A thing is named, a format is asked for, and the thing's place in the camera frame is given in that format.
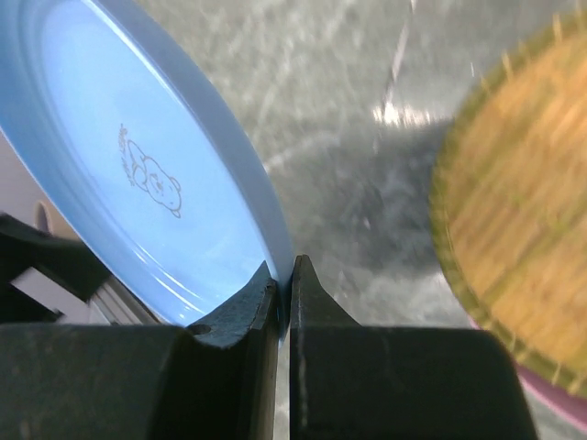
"marble surface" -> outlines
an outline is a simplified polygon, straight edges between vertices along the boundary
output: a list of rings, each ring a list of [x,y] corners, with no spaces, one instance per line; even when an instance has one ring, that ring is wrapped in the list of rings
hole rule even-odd
[[[428,230],[436,151],[479,75],[575,2],[138,2],[234,110],[282,200],[296,251],[311,256],[349,313],[372,325],[467,325]],[[18,182],[0,194],[0,206],[30,222],[42,194],[1,139],[0,152],[3,182]],[[25,282],[88,319],[58,289]],[[287,351],[277,440],[289,436]],[[543,440],[587,438],[529,400]]]

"bear illustration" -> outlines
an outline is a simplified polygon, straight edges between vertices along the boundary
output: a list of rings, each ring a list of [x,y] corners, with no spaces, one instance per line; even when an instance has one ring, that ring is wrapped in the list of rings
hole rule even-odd
[[[177,218],[181,218],[182,187],[157,161],[142,152],[132,140],[127,140],[127,153],[131,161],[131,176],[134,183],[151,199],[162,204]]]

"blue plastic dish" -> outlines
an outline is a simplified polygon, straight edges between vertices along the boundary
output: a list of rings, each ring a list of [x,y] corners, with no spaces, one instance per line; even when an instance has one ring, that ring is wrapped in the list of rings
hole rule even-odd
[[[287,295],[294,254],[259,158],[212,84],[131,1],[0,1],[0,128],[163,320],[210,313],[263,261]]]

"bamboo tray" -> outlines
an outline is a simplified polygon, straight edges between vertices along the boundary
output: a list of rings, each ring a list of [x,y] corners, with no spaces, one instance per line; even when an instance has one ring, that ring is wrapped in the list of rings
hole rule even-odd
[[[463,307],[587,398],[587,11],[504,54],[438,155],[433,239]]]

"black clamp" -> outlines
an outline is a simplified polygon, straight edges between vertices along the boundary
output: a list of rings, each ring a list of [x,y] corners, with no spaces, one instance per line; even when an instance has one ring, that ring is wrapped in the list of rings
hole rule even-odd
[[[110,276],[83,245],[0,217],[0,438],[272,438],[279,297],[266,265],[187,328],[47,324],[58,314],[11,284],[29,267],[84,301]],[[307,256],[290,338],[292,440],[537,440],[493,337],[361,326]]]

